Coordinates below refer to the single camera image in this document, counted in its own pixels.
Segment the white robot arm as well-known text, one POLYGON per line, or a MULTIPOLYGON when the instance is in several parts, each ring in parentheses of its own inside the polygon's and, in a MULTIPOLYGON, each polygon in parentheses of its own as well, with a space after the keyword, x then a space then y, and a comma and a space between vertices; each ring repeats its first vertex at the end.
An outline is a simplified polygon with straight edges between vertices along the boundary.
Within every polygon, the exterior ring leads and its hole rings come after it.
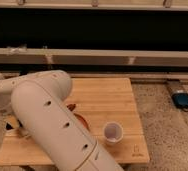
POLYGON ((71 90, 62 70, 8 79, 0 73, 0 113, 14 114, 59 171, 123 171, 64 104, 71 90))

